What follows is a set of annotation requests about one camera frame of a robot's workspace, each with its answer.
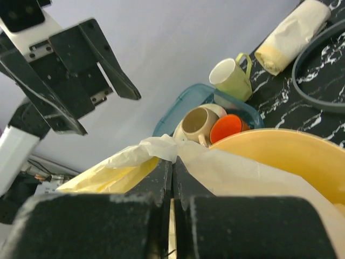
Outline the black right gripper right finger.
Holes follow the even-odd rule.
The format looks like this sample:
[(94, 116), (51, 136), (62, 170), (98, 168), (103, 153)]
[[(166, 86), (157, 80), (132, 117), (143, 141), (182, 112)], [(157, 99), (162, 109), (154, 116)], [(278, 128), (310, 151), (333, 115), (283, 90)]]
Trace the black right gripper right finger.
[(336, 258), (305, 199), (216, 196), (181, 159), (172, 167), (178, 258)]

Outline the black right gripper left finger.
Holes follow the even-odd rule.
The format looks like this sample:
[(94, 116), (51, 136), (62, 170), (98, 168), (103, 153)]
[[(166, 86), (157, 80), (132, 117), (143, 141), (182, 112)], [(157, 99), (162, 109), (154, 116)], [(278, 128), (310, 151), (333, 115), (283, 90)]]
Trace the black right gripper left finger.
[(1, 258), (166, 258), (172, 171), (171, 162), (160, 160), (124, 194), (29, 198)]

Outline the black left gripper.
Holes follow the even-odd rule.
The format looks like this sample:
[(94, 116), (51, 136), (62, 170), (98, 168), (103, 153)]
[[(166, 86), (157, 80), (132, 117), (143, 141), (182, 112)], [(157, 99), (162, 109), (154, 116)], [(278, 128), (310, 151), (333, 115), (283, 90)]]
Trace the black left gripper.
[(79, 119), (113, 93), (97, 63), (119, 97), (141, 99), (95, 18), (49, 36), (49, 43), (57, 55), (51, 53), (29, 64), (11, 40), (1, 35), (1, 73), (26, 95), (9, 126), (32, 135), (47, 135), (49, 130), (86, 135)]

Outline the detached white trash bag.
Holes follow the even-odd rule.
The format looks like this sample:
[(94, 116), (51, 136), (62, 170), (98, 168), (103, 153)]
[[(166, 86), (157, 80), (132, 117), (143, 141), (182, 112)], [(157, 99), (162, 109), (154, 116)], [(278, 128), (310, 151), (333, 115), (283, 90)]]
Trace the detached white trash bag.
[(226, 195), (291, 195), (307, 199), (321, 215), (332, 242), (344, 245), (344, 203), (331, 203), (304, 178), (255, 160), (203, 147), (167, 135), (129, 146), (59, 187), (61, 192), (124, 193), (147, 176), (159, 159), (181, 159), (211, 193)]

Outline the yellow trash bin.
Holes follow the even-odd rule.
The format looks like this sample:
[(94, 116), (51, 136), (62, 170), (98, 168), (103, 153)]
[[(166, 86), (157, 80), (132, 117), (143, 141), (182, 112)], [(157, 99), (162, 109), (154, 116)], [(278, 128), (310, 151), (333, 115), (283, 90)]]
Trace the yellow trash bin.
[(257, 129), (211, 146), (304, 178), (331, 203), (344, 203), (344, 149), (321, 137), (288, 129)]

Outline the white trash bag roll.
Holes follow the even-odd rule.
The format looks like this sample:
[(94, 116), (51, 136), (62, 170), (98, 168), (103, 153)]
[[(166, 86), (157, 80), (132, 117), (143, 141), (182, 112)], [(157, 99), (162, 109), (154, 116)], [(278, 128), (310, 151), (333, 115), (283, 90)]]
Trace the white trash bag roll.
[(268, 73), (278, 75), (326, 25), (330, 13), (320, 1), (303, 1), (256, 49), (256, 60)]

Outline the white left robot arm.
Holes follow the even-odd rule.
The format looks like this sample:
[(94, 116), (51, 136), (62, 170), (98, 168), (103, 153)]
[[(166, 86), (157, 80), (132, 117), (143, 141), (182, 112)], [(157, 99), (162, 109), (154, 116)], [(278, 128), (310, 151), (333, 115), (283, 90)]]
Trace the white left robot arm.
[(86, 135), (80, 119), (109, 94), (141, 95), (94, 18), (35, 41), (27, 54), (2, 36), (1, 72), (25, 94), (1, 135), (1, 223), (11, 224), (23, 204), (9, 199), (12, 184), (49, 131)]

